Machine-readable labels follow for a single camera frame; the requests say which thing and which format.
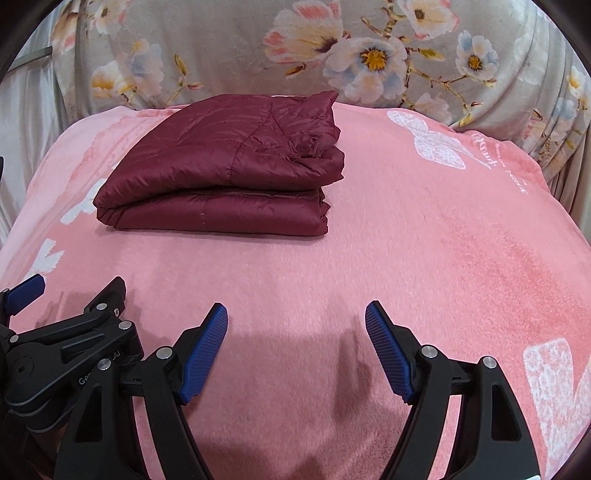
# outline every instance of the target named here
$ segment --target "folded jacket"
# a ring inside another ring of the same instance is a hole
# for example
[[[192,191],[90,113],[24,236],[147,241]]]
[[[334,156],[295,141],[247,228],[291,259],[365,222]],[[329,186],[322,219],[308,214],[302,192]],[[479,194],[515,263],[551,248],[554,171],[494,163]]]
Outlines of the folded jacket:
[[[343,178],[335,92],[219,95],[140,140],[95,197],[118,229],[322,235],[322,187]]]

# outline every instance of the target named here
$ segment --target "gray floral fabric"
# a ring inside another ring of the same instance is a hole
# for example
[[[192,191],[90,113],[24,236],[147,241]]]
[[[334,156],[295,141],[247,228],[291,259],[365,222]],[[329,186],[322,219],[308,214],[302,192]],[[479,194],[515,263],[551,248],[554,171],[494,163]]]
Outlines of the gray floral fabric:
[[[531,0],[71,0],[52,43],[71,121],[334,89],[512,140],[547,180],[591,122],[591,79]]]

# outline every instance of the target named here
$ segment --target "pink blanket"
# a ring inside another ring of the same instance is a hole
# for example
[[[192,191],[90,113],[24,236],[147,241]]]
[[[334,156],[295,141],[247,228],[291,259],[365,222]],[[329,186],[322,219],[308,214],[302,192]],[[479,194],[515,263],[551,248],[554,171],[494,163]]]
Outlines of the pink blanket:
[[[320,239],[113,231],[96,220],[94,195],[175,110],[117,107],[73,125],[0,251],[1,288],[34,273],[47,282],[12,327],[78,314],[120,275],[123,317],[152,352],[222,302],[228,335],[186,409],[216,480],[371,480],[407,414],[363,328],[377,299],[449,357],[499,360],[550,479],[591,417],[591,249],[513,144],[409,111],[333,110],[347,161],[326,188],[331,229]],[[140,401],[137,411],[160,480]]]

